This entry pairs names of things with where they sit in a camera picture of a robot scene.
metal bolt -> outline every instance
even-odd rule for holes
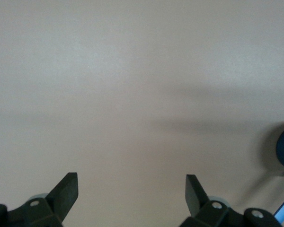
[[[31,203],[30,203],[30,206],[31,206],[31,207],[34,207],[34,206],[36,206],[36,205],[38,205],[38,204],[39,204],[39,201],[36,200],[36,201],[31,202]]]
[[[253,210],[251,213],[256,218],[263,218],[264,217],[264,215],[260,211],[258,211],[258,210]]]
[[[213,202],[213,203],[212,203],[212,206],[213,206],[214,208],[216,208],[216,209],[222,209],[222,205],[221,205],[220,203],[218,203],[218,202]]]

black bracket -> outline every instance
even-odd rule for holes
[[[186,176],[185,198],[191,217],[180,227],[282,227],[266,210],[249,208],[241,215],[220,201],[209,200],[195,175]]]
[[[0,204],[0,227],[62,227],[77,197],[77,173],[68,173],[45,198],[31,199],[9,212]]]

gray surface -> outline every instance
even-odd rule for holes
[[[284,1],[0,1],[0,203],[79,174],[65,226],[178,226],[185,175],[284,200]]]

silver screw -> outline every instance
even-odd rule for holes
[[[256,218],[263,218],[264,217],[264,215],[260,211],[258,211],[258,210],[253,210],[251,213]]]
[[[216,208],[216,209],[222,209],[222,205],[221,205],[220,203],[218,203],[218,202],[213,202],[213,203],[212,203],[212,206],[213,206],[214,208]]]
[[[36,206],[36,205],[38,205],[38,204],[39,204],[39,201],[36,200],[36,201],[31,202],[31,203],[30,203],[30,206],[31,206],[31,207],[34,207],[34,206]]]

